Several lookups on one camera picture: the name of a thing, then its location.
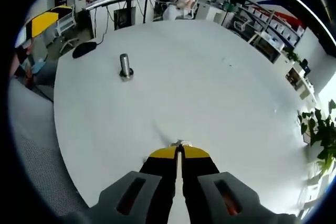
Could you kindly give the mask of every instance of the potted plant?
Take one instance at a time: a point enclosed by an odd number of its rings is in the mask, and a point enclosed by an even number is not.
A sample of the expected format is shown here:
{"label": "potted plant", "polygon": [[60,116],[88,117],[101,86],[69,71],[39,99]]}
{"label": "potted plant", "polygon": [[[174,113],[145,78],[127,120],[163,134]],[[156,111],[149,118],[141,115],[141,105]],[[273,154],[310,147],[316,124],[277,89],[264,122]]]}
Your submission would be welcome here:
{"label": "potted plant", "polygon": [[290,49],[290,48],[286,47],[286,48],[284,49],[284,51],[287,53],[287,58],[288,58],[289,60],[291,60],[291,61],[293,61],[293,62],[298,62],[298,63],[301,62],[300,57],[298,56],[297,53],[295,53],[295,52],[293,51],[293,49]]}
{"label": "potted plant", "polygon": [[336,109],[336,104],[333,100],[329,102],[329,116],[322,119],[321,110],[306,113],[303,112],[298,116],[301,124],[301,134],[307,134],[310,137],[310,147],[315,143],[319,143],[322,151],[317,158],[320,159],[318,164],[321,168],[321,177],[328,171],[336,158],[336,127],[335,119],[331,118],[331,112]]}

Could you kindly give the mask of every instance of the cable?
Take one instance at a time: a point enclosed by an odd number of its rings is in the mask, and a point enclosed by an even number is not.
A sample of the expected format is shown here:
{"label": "cable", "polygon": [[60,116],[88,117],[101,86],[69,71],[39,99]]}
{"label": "cable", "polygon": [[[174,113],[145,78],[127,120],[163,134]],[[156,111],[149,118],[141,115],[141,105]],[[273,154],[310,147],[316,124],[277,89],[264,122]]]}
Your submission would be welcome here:
{"label": "cable", "polygon": [[96,8],[96,10],[95,10],[95,21],[94,21],[94,37],[96,38],[96,36],[97,36],[97,21],[96,21],[96,14],[97,14],[97,8]]}
{"label": "cable", "polygon": [[151,0],[149,0],[149,2],[151,3],[151,6],[153,7],[153,10],[155,10],[155,7],[153,6],[153,3]]}
{"label": "cable", "polygon": [[114,20],[113,20],[113,18],[112,18],[112,16],[111,16],[111,13],[110,13],[110,11],[107,9],[107,13],[108,13],[108,15],[110,16],[110,19],[113,21],[113,23],[114,23]]}
{"label": "cable", "polygon": [[107,29],[108,29],[108,27],[109,27],[109,13],[110,13],[110,12],[109,12],[109,9],[107,8],[107,6],[106,6],[106,10],[107,10],[106,30],[105,30],[105,33],[103,34],[103,38],[102,38],[101,42],[99,42],[97,45],[100,45],[100,44],[103,43],[105,34],[107,33]]}
{"label": "cable", "polygon": [[142,13],[142,11],[141,11],[141,8],[140,8],[139,0],[136,0],[136,1],[137,1],[137,3],[138,3],[138,8],[139,8],[139,10],[140,10],[140,12],[141,12],[141,15],[142,15],[142,17],[144,17],[144,15],[143,15],[143,13]]}

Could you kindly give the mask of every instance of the shelf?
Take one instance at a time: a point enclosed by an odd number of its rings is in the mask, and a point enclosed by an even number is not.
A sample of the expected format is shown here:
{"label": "shelf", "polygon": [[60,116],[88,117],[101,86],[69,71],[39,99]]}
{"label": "shelf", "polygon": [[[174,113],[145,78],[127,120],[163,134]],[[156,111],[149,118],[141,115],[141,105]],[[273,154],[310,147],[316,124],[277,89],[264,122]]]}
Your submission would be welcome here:
{"label": "shelf", "polygon": [[[263,8],[261,5],[257,4],[256,2],[253,2],[253,1],[251,1],[251,0],[246,0],[246,1],[252,3],[252,4],[256,5],[256,6],[258,6],[259,8],[261,8],[261,9],[264,10],[264,11],[266,11],[267,13],[272,14],[271,11],[269,11],[269,10]],[[273,18],[276,19],[276,20],[278,20],[278,21],[280,21],[280,22],[281,22],[284,26],[286,26],[292,33],[294,33],[296,36],[298,36],[299,38],[301,38],[301,36],[299,36],[299,35],[297,34],[297,32],[296,32],[293,28],[291,28],[290,26],[288,26],[287,23],[284,22],[280,17],[274,15]]]}
{"label": "shelf", "polygon": [[[249,17],[251,17],[251,18],[254,18],[257,22],[259,22],[261,25],[265,25],[265,24],[267,24],[265,21],[263,21],[261,18],[259,18],[259,17],[257,17],[256,15],[254,15],[253,13],[250,13],[247,9],[245,9],[245,8],[242,8],[242,7],[240,7],[240,9],[242,9],[243,11],[245,11],[247,14],[248,14],[248,16]],[[279,33],[275,28],[273,28],[272,26],[270,26],[270,25],[268,25],[266,28],[265,28],[265,30],[267,30],[268,28],[270,28],[271,30],[273,30],[275,33],[276,33],[276,35],[285,43],[285,45],[287,46],[287,47],[291,47],[291,48],[294,48],[295,46],[293,46],[290,42],[289,42],[289,40],[288,39],[285,39],[284,37],[283,37],[283,35],[281,34],[281,33]]]}
{"label": "shelf", "polygon": [[267,13],[272,14],[272,12],[271,12],[270,10],[263,8],[263,7],[262,7],[261,5],[259,5],[258,3],[253,2],[253,1],[251,1],[251,0],[246,0],[246,1],[247,1],[247,2],[250,2],[251,4],[254,4],[254,5],[258,6],[259,8],[263,9],[263,10],[266,11]]}
{"label": "shelf", "polygon": [[[237,19],[237,20],[240,20],[240,21],[243,22],[243,23],[245,23],[246,21],[248,21],[248,19],[247,19],[247,20],[244,20],[244,19],[240,18],[240,17],[237,16],[237,15],[235,15],[233,18],[235,18],[235,19]],[[247,25],[247,26],[250,26],[250,27],[252,27],[254,30],[256,30],[256,28],[255,28],[252,24],[247,23],[246,25]]]}
{"label": "shelf", "polygon": [[274,18],[277,19],[278,21],[280,21],[284,26],[286,26],[286,27],[287,27],[292,33],[294,33],[296,36],[298,36],[299,38],[301,38],[301,36],[298,35],[297,32],[296,32],[293,28],[291,28],[290,26],[288,26],[288,25],[286,24],[286,22],[284,22],[280,17],[274,15]]}
{"label": "shelf", "polygon": [[256,19],[256,20],[262,22],[261,25],[264,26],[265,24],[267,24],[267,23],[266,23],[265,21],[263,21],[261,18],[257,17],[257,16],[254,15],[253,13],[250,13],[250,12],[248,11],[248,9],[245,9],[245,8],[243,8],[243,7],[239,7],[239,9],[242,9],[242,10],[245,11],[249,16],[252,16],[254,19]]}

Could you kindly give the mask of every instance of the metal cylinder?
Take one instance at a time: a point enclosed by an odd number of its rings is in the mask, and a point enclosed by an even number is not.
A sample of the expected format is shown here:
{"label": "metal cylinder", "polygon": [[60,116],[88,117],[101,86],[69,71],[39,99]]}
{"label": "metal cylinder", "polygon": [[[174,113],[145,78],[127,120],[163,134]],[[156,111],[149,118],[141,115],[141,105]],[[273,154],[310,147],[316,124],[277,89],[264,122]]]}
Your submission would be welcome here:
{"label": "metal cylinder", "polygon": [[131,69],[127,54],[120,55],[120,65],[123,76],[128,78],[131,75]]}

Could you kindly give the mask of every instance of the table surface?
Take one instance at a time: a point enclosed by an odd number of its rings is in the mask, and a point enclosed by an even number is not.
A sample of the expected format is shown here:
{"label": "table surface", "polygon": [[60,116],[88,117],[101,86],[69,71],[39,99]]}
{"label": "table surface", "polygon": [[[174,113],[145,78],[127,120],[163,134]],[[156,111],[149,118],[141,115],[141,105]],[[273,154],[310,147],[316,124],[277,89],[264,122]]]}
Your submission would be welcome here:
{"label": "table surface", "polygon": [[[134,70],[126,83],[119,78],[122,53]],[[79,59],[71,54],[58,63],[55,124],[88,206],[152,151],[182,139],[253,188],[265,207],[298,210],[308,174],[297,123],[303,103],[240,37],[204,20],[155,22],[107,33]],[[188,216],[176,194],[170,223]]]}

